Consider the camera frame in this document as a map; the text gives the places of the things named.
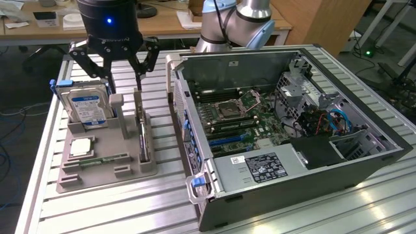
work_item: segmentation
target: aluminum extrusion table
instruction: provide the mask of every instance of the aluminum extrusion table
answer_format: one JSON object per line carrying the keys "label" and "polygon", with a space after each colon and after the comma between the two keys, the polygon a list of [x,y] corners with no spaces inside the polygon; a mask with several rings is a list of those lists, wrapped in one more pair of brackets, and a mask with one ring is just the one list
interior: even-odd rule
{"label": "aluminum extrusion table", "polygon": [[[312,46],[304,48],[415,146],[415,125],[323,49]],[[16,233],[199,233],[196,213],[185,191],[183,163],[165,93],[165,55],[177,52],[187,51],[160,53],[156,70],[143,80],[144,108],[152,116],[157,175],[64,194],[56,193],[68,116],[53,97]],[[143,59],[145,54],[139,53],[137,56]],[[92,59],[103,61],[95,55]],[[128,115],[135,108],[132,89],[136,85],[128,62],[115,62],[112,72],[117,92],[124,94],[127,101],[123,109]],[[89,77],[73,61],[65,60],[59,79],[87,80]],[[313,79],[325,91],[333,89],[323,77],[315,76]],[[207,234],[415,231],[415,181],[416,150],[412,150],[399,162],[377,171],[356,187],[231,224]]]}

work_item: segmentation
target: power supply label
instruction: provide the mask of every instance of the power supply label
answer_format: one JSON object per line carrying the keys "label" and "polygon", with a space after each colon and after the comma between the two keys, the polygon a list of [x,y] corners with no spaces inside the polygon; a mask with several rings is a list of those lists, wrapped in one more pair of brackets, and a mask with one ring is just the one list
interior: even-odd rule
{"label": "power supply label", "polygon": [[287,176],[287,171],[275,153],[245,159],[256,183]]}

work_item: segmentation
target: red cable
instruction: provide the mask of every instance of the red cable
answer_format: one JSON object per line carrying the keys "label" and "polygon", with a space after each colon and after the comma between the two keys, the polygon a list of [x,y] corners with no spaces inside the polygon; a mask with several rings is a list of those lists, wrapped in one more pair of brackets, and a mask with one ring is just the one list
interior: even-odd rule
{"label": "red cable", "polygon": [[324,116],[325,114],[321,114],[320,115],[320,117],[319,117],[319,122],[317,122],[317,127],[316,127],[316,132],[315,132],[315,135],[317,135],[317,132],[319,132],[319,126],[320,126],[320,122],[321,122],[321,120],[323,120],[323,116]]}

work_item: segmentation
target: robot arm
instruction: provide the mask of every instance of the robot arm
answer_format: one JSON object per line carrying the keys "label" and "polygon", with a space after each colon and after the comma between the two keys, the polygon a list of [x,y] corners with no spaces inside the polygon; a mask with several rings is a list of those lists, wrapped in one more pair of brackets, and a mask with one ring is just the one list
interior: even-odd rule
{"label": "robot arm", "polygon": [[[77,0],[83,17],[87,41],[72,43],[69,55],[79,63],[89,77],[108,80],[111,93],[115,93],[115,84],[111,74],[111,64],[115,60],[129,61],[136,74],[137,89],[141,90],[141,79],[147,72],[153,71],[159,45],[157,38],[143,39],[136,19],[135,0]],[[136,52],[145,44],[148,56],[139,62]],[[103,57],[100,67],[87,54],[87,47]]]}
{"label": "robot arm", "polygon": [[196,52],[229,50],[227,39],[248,49],[260,49],[275,30],[271,15],[269,0],[243,0],[239,5],[236,0],[205,0]]}

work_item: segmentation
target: wooden desk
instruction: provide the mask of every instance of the wooden desk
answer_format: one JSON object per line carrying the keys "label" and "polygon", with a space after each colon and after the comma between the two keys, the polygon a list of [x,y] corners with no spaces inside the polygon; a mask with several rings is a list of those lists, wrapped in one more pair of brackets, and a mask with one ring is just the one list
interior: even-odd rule
{"label": "wooden desk", "polygon": [[320,44],[336,56],[371,0],[271,0],[293,25],[285,44]]}
{"label": "wooden desk", "polygon": [[[148,19],[139,20],[139,30],[144,36],[157,36],[159,39],[179,39],[197,38],[200,29],[185,30],[181,27],[176,16],[175,7],[187,11],[187,4],[179,2],[165,2],[160,5],[153,5],[157,8],[157,15]],[[23,11],[31,17],[29,26],[4,30],[4,35],[0,34],[0,45],[40,45],[40,44],[60,44],[68,43],[72,39],[84,39],[87,37],[85,30],[64,31],[63,17],[60,17],[60,26],[51,28],[39,28],[32,12],[55,11],[63,7],[41,7],[39,2],[25,2]],[[276,21],[275,35],[279,35],[275,44],[284,44],[288,31],[292,29],[291,24],[284,20],[279,11],[272,7],[272,19]]]}

